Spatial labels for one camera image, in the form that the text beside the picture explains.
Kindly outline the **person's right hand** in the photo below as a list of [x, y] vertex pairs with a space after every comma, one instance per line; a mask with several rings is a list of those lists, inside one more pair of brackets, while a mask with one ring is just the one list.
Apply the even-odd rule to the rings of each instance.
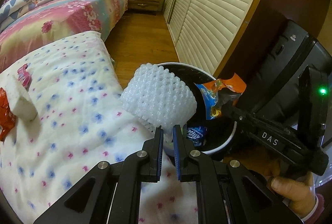
[[316, 208], [314, 176], [308, 172], [303, 182], [281, 176], [274, 177], [271, 188], [277, 194], [289, 200], [289, 208], [304, 219]]

